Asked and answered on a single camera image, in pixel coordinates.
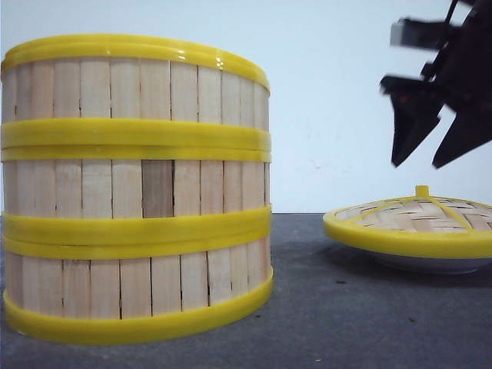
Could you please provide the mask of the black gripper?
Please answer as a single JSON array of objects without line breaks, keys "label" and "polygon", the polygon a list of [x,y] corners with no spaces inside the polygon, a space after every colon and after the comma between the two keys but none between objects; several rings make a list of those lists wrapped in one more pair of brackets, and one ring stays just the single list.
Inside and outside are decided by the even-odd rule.
[{"label": "black gripper", "polygon": [[491,8],[473,7],[460,27],[460,34],[424,65],[419,79],[381,79],[382,92],[390,96],[394,109],[395,167],[437,126],[444,104],[457,113],[436,151],[435,168],[491,140]]}]

